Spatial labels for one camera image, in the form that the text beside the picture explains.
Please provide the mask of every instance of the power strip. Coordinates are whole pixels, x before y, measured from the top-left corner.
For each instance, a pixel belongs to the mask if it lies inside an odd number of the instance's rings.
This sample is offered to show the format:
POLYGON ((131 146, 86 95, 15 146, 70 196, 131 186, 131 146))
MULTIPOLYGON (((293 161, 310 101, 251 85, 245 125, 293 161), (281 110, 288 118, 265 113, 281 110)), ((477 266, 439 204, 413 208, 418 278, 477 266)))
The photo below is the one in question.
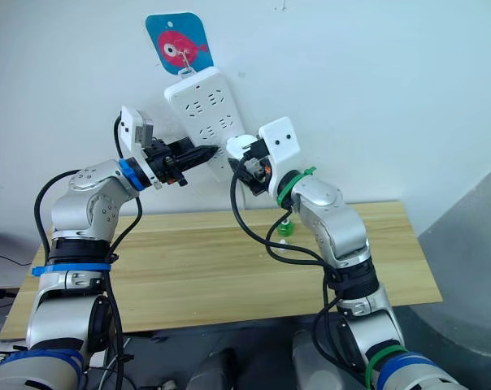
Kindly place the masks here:
POLYGON ((218 181, 229 180, 226 141, 245 133, 231 90, 216 67, 207 67, 166 88, 164 97, 195 146, 217 145, 207 163, 218 181))

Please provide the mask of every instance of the fish picture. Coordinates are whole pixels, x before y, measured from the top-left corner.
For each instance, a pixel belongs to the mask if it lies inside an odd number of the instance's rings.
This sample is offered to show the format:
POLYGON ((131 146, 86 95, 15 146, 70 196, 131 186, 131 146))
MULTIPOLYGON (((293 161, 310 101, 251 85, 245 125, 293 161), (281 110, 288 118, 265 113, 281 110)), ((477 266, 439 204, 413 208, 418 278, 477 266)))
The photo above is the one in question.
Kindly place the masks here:
POLYGON ((146 29, 164 69, 173 75, 213 66, 202 21, 195 14, 150 15, 146 29))

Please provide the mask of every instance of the green cable tie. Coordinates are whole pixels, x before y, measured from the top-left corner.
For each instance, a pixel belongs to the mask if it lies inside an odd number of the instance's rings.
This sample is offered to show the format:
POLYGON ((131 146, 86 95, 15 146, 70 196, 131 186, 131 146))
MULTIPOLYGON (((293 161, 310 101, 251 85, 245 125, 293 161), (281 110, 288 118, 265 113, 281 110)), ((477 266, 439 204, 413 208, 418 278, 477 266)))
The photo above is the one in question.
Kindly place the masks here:
POLYGON ((284 187, 284 189, 281 190, 280 195, 278 195, 278 198, 276 199, 276 203, 278 203, 278 206, 281 206, 281 201, 284 200, 285 195, 291 192, 293 189, 294 185, 301 179, 303 179, 305 176, 312 175, 312 172, 316 170, 316 167, 310 167, 303 171, 303 173, 300 173, 299 175, 296 175, 294 178, 291 179, 290 182, 287 183, 287 185, 284 187))
POLYGON ((408 352, 408 349, 406 349, 402 345, 390 345, 389 347, 383 348, 381 351, 372 356, 372 358, 368 362, 367 369, 365 370, 365 386, 367 386, 367 390, 371 390, 370 379, 372 377, 372 372, 374 371, 374 366, 377 364, 377 362, 382 358, 389 356, 391 353, 397 351, 408 352))

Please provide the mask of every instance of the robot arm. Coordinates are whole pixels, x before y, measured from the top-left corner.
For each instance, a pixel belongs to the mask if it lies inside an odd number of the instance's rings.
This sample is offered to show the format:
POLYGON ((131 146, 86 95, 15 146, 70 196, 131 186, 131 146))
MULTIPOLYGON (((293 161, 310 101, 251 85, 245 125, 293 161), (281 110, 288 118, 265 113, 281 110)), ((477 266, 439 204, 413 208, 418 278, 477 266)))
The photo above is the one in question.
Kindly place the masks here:
POLYGON ((352 371, 365 373, 367 387, 372 383, 377 390, 464 389, 432 361, 405 349, 372 264, 363 221, 344 203, 338 188, 312 175, 314 168, 300 171, 300 148, 290 120, 261 127, 258 139, 232 138, 227 149, 235 175, 253 194, 268 191, 279 206, 298 212, 315 234, 323 260, 334 270, 334 275, 325 272, 329 287, 340 298, 342 357, 352 371))
POLYGON ((166 145, 152 138, 146 115, 123 107, 121 140, 131 154, 78 171, 52 208, 52 246, 28 323, 28 350, 0 365, 1 389, 73 389, 92 354, 115 335, 114 311, 104 295, 116 260, 112 238, 120 207, 161 183, 181 186, 183 171, 209 160, 215 146, 194 147, 189 138, 166 145))

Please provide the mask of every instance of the table top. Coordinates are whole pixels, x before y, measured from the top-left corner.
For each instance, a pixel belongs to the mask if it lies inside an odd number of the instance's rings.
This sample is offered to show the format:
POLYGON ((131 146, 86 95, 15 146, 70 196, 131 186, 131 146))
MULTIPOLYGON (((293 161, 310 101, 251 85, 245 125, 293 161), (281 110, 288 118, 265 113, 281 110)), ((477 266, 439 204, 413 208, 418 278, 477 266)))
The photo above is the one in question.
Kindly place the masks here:
MULTIPOLYGON (((352 206, 367 226, 377 275, 392 305, 441 301, 402 203, 352 206)), ((265 235, 282 211, 245 210, 242 215, 265 235)), ((299 217, 292 220, 289 243, 318 251, 299 217)), ((132 221, 133 217, 120 218, 116 234, 132 221)), ((322 305, 321 267, 270 258, 237 226, 230 211, 146 215, 116 253, 119 260, 111 278, 125 332, 312 314, 322 305)), ((40 249, 33 264, 42 262, 40 249)), ((28 274, 0 334, 2 340, 25 338, 36 293, 37 278, 28 274)))

